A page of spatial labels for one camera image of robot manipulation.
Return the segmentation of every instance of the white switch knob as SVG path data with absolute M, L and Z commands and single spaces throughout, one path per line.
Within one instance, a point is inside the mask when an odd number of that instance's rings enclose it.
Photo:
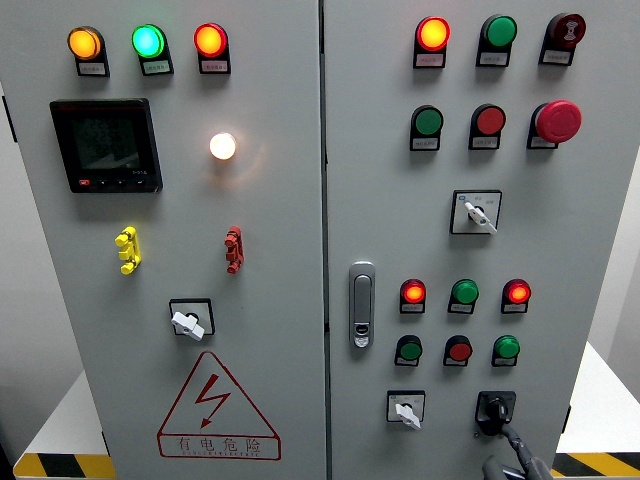
M 414 430 L 420 430 L 420 419 L 413 414 L 413 409 L 411 407 L 396 403 L 396 413 L 402 419 L 402 423 L 407 427 L 411 427 Z
M 171 319 L 171 323 L 194 340 L 202 340 L 204 328 L 198 325 L 198 319 L 193 315 L 183 315 L 180 312 L 176 312 Z
M 498 233 L 496 227 L 491 224 L 491 220 L 489 220 L 489 218 L 484 214 L 482 210 L 480 210 L 478 207 L 474 207 L 471 202 L 464 202 L 464 206 L 469 211 L 471 220 L 476 222 L 491 235 L 495 235 L 496 233 Z

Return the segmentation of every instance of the push button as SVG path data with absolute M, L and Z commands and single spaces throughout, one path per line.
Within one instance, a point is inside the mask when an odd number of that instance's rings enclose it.
M 405 335 L 396 345 L 395 365 L 417 367 L 422 355 L 422 342 L 415 335 Z
M 466 367 L 472 353 L 473 348 L 469 339 L 464 335 L 455 335 L 447 340 L 442 364 L 445 367 Z
M 513 335 L 503 335 L 493 344 L 491 365 L 494 367 L 513 367 L 518 362 L 520 342 Z

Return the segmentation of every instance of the yellow black hazard stripe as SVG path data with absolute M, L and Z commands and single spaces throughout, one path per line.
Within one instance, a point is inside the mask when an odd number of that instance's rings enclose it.
M 554 477 L 640 477 L 640 453 L 556 453 Z
M 115 479 L 109 455 L 70 453 L 25 453 L 13 468 L 16 478 Z

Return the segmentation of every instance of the illuminated indicator light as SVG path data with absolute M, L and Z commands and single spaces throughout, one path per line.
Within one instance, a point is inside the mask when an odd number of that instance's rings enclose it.
M 471 356 L 471 346 L 466 343 L 458 343 L 451 347 L 449 356 L 456 362 L 463 362 Z
M 433 108 L 427 108 L 416 117 L 416 128 L 422 135 L 433 135 L 442 128 L 442 114 Z
M 536 117 L 538 135 L 549 143 L 573 138 L 582 125 L 582 113 L 575 103 L 555 100 L 543 106 Z
M 427 17 L 418 26 L 418 43 L 430 52 L 444 48 L 450 35 L 449 24 L 441 17 Z
M 496 340 L 493 348 L 501 358 L 511 359 L 520 353 L 520 342 L 513 335 L 504 335 Z
M 494 135 L 498 133 L 504 127 L 507 122 L 507 117 L 498 107 L 485 108 L 476 122 L 478 130 L 485 135 Z
M 141 25 L 131 36 L 133 48 L 144 58 L 155 58 L 164 50 L 164 34 L 155 25 Z
M 211 154 L 219 160 L 229 160 L 236 152 L 236 139 L 229 133 L 218 133 L 209 142 Z
M 507 298 L 511 303 L 525 303 L 531 297 L 531 287 L 524 280 L 513 280 L 507 284 Z
M 215 23 L 200 25 L 194 35 L 193 43 L 201 55 L 209 58 L 217 57 L 227 48 L 227 35 L 222 27 Z
M 95 30 L 89 27 L 74 28 L 67 37 L 69 50 L 79 60 L 93 60 L 102 50 L 102 42 Z
M 506 47 L 516 38 L 518 28 L 513 18 L 497 15 L 485 22 L 484 38 L 494 47 Z
M 464 305 L 475 302 L 479 295 L 478 286 L 473 280 L 460 280 L 453 286 L 453 298 Z
M 584 37 L 587 23 L 577 13 L 561 13 L 549 22 L 547 32 L 554 43 L 563 48 L 574 48 Z
M 427 289 L 418 280 L 409 280 L 402 289 L 402 296 L 409 303 L 420 303 L 427 296 Z

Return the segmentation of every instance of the triangular warning label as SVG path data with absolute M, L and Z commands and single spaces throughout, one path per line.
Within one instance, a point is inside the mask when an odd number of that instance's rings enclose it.
M 202 352 L 158 431 L 172 458 L 280 460 L 280 437 L 213 352 Z

